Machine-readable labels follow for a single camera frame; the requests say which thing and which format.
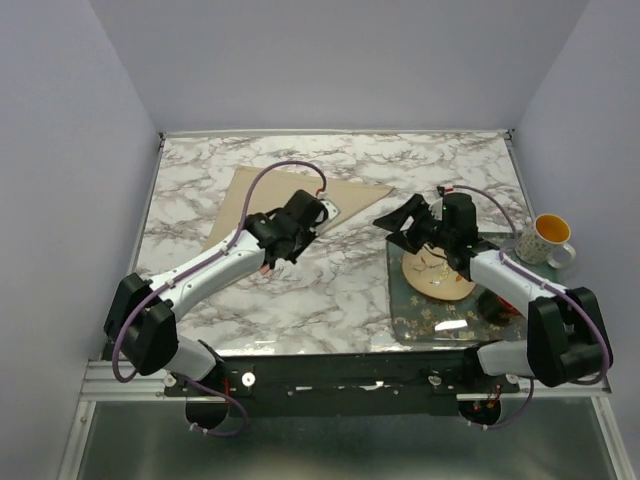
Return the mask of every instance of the back wall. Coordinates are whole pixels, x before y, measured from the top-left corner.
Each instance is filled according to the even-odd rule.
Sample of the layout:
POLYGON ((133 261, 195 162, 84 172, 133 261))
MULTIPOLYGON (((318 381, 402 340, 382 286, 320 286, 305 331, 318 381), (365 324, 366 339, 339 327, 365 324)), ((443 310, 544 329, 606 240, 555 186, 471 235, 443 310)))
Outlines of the back wall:
POLYGON ((586 0, 91 0, 162 131, 510 128, 586 0))

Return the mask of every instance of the beige plate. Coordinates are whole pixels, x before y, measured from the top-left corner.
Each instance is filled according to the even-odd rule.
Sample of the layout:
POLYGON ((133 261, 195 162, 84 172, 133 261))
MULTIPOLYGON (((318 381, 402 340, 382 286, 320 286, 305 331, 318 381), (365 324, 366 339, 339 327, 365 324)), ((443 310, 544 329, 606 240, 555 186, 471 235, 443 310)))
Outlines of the beige plate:
MULTIPOLYGON (((435 248, 433 252, 444 256, 441 248, 435 248)), ((433 256, 426 247, 417 255, 404 254, 402 273, 409 285, 420 293, 438 300, 462 300, 476 286, 453 271, 446 260, 433 256)))

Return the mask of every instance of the mug handle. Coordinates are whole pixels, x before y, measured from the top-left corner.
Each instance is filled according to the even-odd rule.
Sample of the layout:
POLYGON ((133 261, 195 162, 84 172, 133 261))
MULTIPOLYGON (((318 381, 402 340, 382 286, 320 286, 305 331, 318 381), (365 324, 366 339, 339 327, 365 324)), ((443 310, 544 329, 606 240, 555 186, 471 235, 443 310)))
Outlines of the mug handle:
POLYGON ((575 259, 576 259, 576 249, 573 248, 568 243, 564 243, 561 247, 559 247, 558 249, 556 249, 555 251, 549 254, 549 256, 547 257, 547 263, 551 265, 553 268, 565 268, 571 265, 575 259), (569 260, 567 260, 566 262, 559 262, 554 258, 554 254, 559 249, 563 249, 565 252, 569 254, 569 260))

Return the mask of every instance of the white mug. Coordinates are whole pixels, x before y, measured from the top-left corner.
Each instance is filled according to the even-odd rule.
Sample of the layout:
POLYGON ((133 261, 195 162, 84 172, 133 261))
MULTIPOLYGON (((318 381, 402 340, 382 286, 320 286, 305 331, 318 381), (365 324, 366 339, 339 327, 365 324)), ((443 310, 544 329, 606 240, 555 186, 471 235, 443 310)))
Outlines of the white mug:
POLYGON ((545 213, 522 232, 516 243, 516 254, 523 262, 532 265, 546 261, 553 268, 568 267, 576 259, 575 248, 567 243, 570 237, 571 229, 564 219, 545 213), (554 258, 560 249, 569 254, 565 262, 554 258))

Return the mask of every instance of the white wall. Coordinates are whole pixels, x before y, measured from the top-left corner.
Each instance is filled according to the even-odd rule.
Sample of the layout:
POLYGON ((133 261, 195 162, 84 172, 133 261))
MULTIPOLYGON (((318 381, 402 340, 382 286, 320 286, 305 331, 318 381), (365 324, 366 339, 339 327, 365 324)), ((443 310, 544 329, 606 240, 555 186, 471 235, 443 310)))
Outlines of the white wall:
POLYGON ((640 2, 592 0, 516 131, 536 212, 566 217, 598 295, 613 407, 640 473, 640 2))
POLYGON ((156 125, 511 128, 587 0, 91 0, 156 125))
POLYGON ((86 0, 0 3, 0 477, 56 477, 158 136, 86 0))

